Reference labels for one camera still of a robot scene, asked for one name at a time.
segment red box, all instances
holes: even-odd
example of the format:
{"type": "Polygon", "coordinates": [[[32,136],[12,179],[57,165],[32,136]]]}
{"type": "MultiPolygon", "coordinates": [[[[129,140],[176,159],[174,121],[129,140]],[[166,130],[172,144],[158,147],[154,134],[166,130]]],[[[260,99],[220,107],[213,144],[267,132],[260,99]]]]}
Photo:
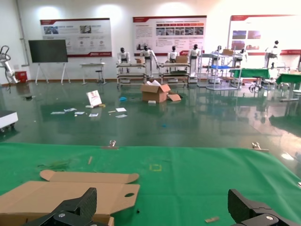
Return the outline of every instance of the red box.
{"type": "Polygon", "coordinates": [[[27,82],[27,72],[16,72],[15,76],[16,79],[19,80],[21,83],[27,82]]]}

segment white wall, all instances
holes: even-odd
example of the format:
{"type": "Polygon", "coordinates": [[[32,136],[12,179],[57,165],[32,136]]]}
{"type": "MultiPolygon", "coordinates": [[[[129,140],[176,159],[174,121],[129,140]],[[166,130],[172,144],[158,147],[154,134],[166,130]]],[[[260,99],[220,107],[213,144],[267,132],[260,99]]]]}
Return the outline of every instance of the white wall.
{"type": "MultiPolygon", "coordinates": [[[[107,63],[105,74],[107,78],[116,77],[116,53],[120,47],[133,52],[133,16],[207,15],[205,52],[211,52],[218,45],[227,45],[231,15],[299,14],[301,6],[300,0],[277,2],[275,0],[19,0],[19,2],[27,40],[42,39],[40,19],[109,17],[113,57],[103,57],[103,61],[107,63]]],[[[289,56],[286,61],[291,62],[291,59],[296,61],[297,57],[289,56]]],[[[79,63],[92,62],[99,62],[99,59],[69,58],[68,74],[73,79],[79,79],[83,74],[79,63]]],[[[51,79],[60,79],[61,65],[47,64],[43,67],[51,79]]],[[[31,79],[35,79],[36,68],[36,65],[30,67],[31,79]]]]}
{"type": "MultiPolygon", "coordinates": [[[[22,44],[19,19],[14,0],[0,1],[0,47],[7,45],[10,47],[8,54],[11,56],[9,62],[12,69],[16,71],[27,71],[22,44]]],[[[0,84],[8,83],[4,76],[4,69],[0,68],[0,84]]]]}

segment table leg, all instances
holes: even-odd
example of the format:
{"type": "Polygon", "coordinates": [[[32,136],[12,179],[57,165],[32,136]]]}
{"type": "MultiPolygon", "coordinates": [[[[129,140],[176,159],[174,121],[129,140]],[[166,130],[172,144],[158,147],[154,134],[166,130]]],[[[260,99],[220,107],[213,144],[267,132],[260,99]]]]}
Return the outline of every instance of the table leg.
{"type": "Polygon", "coordinates": [[[288,99],[282,99],[281,102],[288,102],[288,101],[296,101],[299,100],[299,98],[293,98],[293,89],[295,87],[295,83],[291,82],[290,85],[290,92],[288,94],[288,99]]]}

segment display board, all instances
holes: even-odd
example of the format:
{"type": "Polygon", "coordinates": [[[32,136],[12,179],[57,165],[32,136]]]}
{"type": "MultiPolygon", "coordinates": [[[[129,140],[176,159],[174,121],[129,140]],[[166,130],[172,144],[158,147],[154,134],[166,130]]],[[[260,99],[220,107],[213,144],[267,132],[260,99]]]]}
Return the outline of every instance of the display board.
{"type": "Polygon", "coordinates": [[[68,57],[111,57],[109,18],[40,20],[43,39],[64,39],[68,57]]]}
{"type": "Polygon", "coordinates": [[[138,55],[148,45],[157,56],[165,56],[176,46],[181,55],[194,44],[204,45],[207,16],[133,17],[134,53],[138,55]]]}
{"type": "Polygon", "coordinates": [[[282,55],[301,54],[300,30],[296,27],[301,16],[240,15],[231,16],[228,46],[249,55],[264,55],[278,40],[282,55]]]}
{"type": "Polygon", "coordinates": [[[65,40],[30,40],[33,63],[68,62],[65,40]]]}

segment photo on poster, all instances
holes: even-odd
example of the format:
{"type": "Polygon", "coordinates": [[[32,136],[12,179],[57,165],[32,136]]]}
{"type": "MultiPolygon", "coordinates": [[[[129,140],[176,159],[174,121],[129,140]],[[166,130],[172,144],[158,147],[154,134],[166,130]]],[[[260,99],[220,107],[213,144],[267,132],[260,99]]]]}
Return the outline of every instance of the photo on poster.
{"type": "Polygon", "coordinates": [[[185,27],[185,35],[193,35],[193,27],[185,27]]]}
{"type": "Polygon", "coordinates": [[[204,27],[195,27],[194,35],[204,35],[204,27]]]}
{"type": "Polygon", "coordinates": [[[259,50],[259,41],[260,40],[249,40],[246,45],[246,50],[259,50]]]}
{"type": "Polygon", "coordinates": [[[232,41],[232,49],[239,50],[245,47],[245,41],[232,41]]]}
{"type": "Polygon", "coordinates": [[[233,31],[232,39],[246,39],[246,31],[233,31]]]}
{"type": "Polygon", "coordinates": [[[139,40],[136,45],[136,50],[143,50],[144,46],[148,46],[148,48],[151,49],[151,40],[139,40]]]}
{"type": "Polygon", "coordinates": [[[91,34],[92,33],[92,28],[90,25],[79,26],[79,29],[80,29],[81,34],[91,34]]]}
{"type": "Polygon", "coordinates": [[[174,35],[174,27],[166,28],[166,35],[174,35]]]}
{"type": "Polygon", "coordinates": [[[156,35],[157,35],[157,36],[165,35],[165,28],[157,27],[157,28],[156,28],[156,35]]]}
{"type": "Polygon", "coordinates": [[[45,34],[58,34],[58,27],[44,27],[45,34]]]}
{"type": "Polygon", "coordinates": [[[176,27],[175,28],[175,35],[184,35],[184,28],[183,27],[176,27]]]}
{"type": "Polygon", "coordinates": [[[248,31],[248,39],[260,39],[260,31],[248,31]]]}

